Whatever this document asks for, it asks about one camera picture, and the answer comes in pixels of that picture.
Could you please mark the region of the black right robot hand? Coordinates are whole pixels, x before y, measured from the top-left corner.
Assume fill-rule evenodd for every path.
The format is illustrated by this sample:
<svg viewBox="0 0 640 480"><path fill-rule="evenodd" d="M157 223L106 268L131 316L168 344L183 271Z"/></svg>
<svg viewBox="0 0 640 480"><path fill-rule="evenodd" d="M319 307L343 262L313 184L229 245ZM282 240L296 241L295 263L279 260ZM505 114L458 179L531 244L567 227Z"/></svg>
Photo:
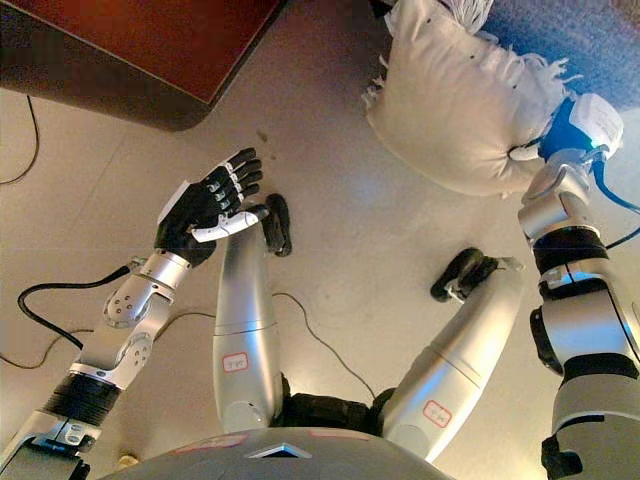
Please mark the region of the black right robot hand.
<svg viewBox="0 0 640 480"><path fill-rule="evenodd" d="M548 161L555 153L574 149L590 152L602 148L605 157L621 146L624 122L619 112L603 97L586 93L566 98L554 112L543 132L528 143L508 152L510 159Z"/></svg>

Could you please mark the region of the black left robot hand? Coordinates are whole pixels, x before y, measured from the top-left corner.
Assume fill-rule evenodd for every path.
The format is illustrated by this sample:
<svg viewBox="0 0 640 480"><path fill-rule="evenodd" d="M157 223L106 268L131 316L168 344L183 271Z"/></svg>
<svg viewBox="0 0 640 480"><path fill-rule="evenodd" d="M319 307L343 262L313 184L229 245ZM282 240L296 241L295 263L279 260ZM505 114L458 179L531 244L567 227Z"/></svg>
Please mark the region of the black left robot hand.
<svg viewBox="0 0 640 480"><path fill-rule="evenodd" d="M237 214L243 201L259 192L262 163L256 150L245 148L220 162L203 179L179 188L160 214L154 247L175 254L192 267L215 251L214 240L198 240L193 232L216 228Z"/></svg>

